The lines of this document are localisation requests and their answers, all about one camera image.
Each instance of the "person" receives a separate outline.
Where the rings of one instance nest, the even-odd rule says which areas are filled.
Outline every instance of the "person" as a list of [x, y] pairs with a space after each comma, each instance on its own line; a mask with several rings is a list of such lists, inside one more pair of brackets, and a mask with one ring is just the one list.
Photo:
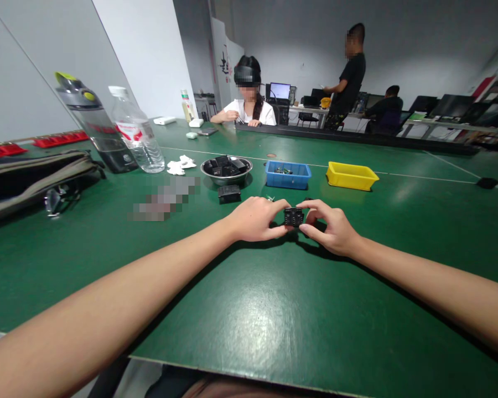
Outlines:
[[213, 123], [235, 122], [247, 123], [258, 127], [261, 124], [277, 125], [271, 105], [260, 95], [260, 64], [255, 57], [242, 55], [234, 68], [234, 80], [243, 96], [243, 102], [232, 101], [220, 113], [212, 116]]
[[[225, 218], [98, 279], [6, 334], [0, 339], [0, 398], [70, 396], [117, 358], [231, 244], [291, 231], [270, 228], [286, 207], [284, 199], [250, 197]], [[362, 237], [341, 209], [321, 200], [297, 207], [310, 209], [299, 227], [309, 238], [380, 274], [498, 351], [498, 283]], [[314, 227], [318, 219], [327, 224], [324, 232]], [[231, 392], [225, 397], [251, 388], [240, 383], [237, 389], [232, 381], [225, 385], [217, 386]], [[210, 392], [213, 385], [206, 384], [205, 391], [198, 387], [190, 388], [193, 396], [214, 396], [199, 392]]]
[[399, 86], [389, 87], [386, 90], [385, 97], [364, 112], [364, 116], [366, 118], [374, 118], [374, 120], [369, 121], [365, 127], [365, 132], [367, 134], [372, 133], [373, 127], [380, 123], [380, 120], [382, 120], [382, 117], [386, 111], [400, 112], [402, 110], [404, 102], [398, 96], [399, 91]]
[[339, 84], [323, 88], [327, 94], [334, 94], [325, 121], [326, 130], [337, 130], [356, 102], [365, 75], [364, 38], [365, 26], [362, 23], [350, 28], [345, 40], [348, 62], [339, 77]]

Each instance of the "phone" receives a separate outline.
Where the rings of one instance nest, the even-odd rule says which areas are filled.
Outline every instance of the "phone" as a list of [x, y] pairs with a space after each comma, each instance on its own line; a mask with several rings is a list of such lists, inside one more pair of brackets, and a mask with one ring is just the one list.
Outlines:
[[208, 129], [199, 130], [198, 134], [199, 135], [213, 135], [215, 132], [217, 132], [217, 128], [209, 127]]

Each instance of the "white shirt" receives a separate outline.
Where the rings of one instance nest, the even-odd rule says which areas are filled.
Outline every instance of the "white shirt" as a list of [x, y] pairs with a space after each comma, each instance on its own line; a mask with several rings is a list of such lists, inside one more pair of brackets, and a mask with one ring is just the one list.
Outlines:
[[[249, 123], [251, 120], [253, 120], [253, 115], [249, 116], [245, 113], [245, 107], [243, 106], [243, 101], [235, 99], [229, 105], [227, 105], [223, 110], [225, 112], [227, 111], [238, 112], [240, 114], [240, 119], [242, 119], [244, 123]], [[273, 108], [266, 101], [264, 101], [264, 104], [262, 104], [262, 111], [260, 112], [260, 118], [258, 120], [262, 122], [262, 124], [277, 125]]]

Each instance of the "yellow plastic bin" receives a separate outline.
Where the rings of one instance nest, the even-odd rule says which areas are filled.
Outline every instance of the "yellow plastic bin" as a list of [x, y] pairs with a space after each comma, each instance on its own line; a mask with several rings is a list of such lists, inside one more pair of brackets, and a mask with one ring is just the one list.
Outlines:
[[329, 185], [362, 191], [370, 191], [375, 181], [380, 179], [368, 167], [336, 162], [328, 162], [326, 176]]

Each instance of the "stainless steel bowl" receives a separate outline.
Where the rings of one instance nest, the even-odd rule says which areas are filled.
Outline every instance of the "stainless steel bowl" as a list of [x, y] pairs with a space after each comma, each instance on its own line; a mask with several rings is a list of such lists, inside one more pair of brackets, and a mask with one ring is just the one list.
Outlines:
[[201, 164], [201, 171], [203, 174], [207, 175], [210, 177], [210, 179], [217, 185], [223, 186], [223, 185], [240, 185], [245, 182], [247, 179], [247, 176], [249, 175], [249, 172], [253, 169], [253, 163], [251, 163], [249, 160], [244, 159], [244, 158], [237, 158], [236, 156], [229, 156], [229, 159], [240, 159], [243, 163], [247, 165], [247, 170], [243, 172], [242, 174], [238, 174], [235, 176], [230, 176], [230, 177], [218, 177], [213, 174], [207, 173], [205, 171], [205, 165], [208, 165], [208, 162], [210, 162], [211, 159], [205, 160]]

